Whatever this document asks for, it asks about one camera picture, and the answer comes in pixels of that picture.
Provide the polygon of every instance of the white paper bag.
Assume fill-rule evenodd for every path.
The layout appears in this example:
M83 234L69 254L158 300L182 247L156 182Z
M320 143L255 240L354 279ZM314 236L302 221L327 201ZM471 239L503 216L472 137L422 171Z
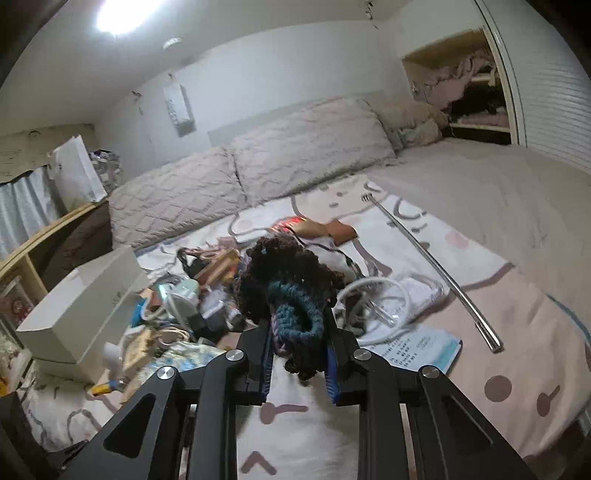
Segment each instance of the white paper bag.
M50 156L50 176L68 212L106 197L80 135L57 147Z

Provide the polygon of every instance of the bed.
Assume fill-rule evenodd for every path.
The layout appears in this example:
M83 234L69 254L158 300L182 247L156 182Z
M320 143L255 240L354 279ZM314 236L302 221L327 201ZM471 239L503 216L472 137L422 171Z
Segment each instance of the bed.
M359 238L343 250L360 265L371 259L382 275L433 275L379 211L361 203L371 191L429 244L505 341L505 352L492 355L451 296L421 320L462 339L450 378L521 456L534 458L591 394L580 265L588 257L574 263L588 235L591 204L580 195L589 197L589 184L587 175L515 147L445 140L396 156L367 103L336 99L134 179L110 203L115 245L138 249L153 277L180 272L167 253L178 247L255 239L292 215L352 225ZM548 265L556 267L549 273ZM241 478L355 478L356 409L333 407L321 376L302 386L281 359L271 385L269 404L239 412ZM20 394L46 449L91 438L119 407L119 393L92 399L87 388L29 374ZM281 405L291 409L270 413Z

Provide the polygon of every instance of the curtain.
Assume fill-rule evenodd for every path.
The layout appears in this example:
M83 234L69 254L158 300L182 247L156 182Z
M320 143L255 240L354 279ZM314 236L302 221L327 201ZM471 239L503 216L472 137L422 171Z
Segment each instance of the curtain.
M47 166L0 184L0 261L64 214Z

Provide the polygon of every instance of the black metal arm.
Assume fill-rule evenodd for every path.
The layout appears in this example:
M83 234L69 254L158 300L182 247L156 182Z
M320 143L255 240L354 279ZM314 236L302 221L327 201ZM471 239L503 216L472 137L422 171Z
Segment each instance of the black metal arm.
M469 400L431 366L411 372L359 349L329 309L327 389L359 405L360 480L408 479L400 404L408 412L421 480L535 480L525 462ZM236 405L261 405L272 367L269 325L207 367L160 368L69 463L62 480L176 480L190 406L197 405L187 480L235 480Z

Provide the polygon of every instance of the metal rod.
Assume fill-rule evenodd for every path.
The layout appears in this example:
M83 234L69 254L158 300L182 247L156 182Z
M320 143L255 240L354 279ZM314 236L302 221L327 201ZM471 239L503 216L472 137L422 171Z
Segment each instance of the metal rod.
M420 254L431 264L431 266L437 270L437 273L441 275L443 280L449 285L450 289L454 292L458 300L462 302L466 310L470 313L474 319L476 328L486 341L488 348L491 349L492 353L498 353L503 350L503 342L499 336L495 333L488 320L480 312L478 307L470 299L468 295L462 290L461 286L451 277L449 273L441 266L441 264L435 260L435 258L420 244L420 242L414 237L414 235L406 230L406 227L401 224L398 219L387 211L381 203L379 203L372 194L363 195L362 200L364 202L372 202L376 207L382 210L382 213L386 215L392 223L400 230L400 232L416 247Z

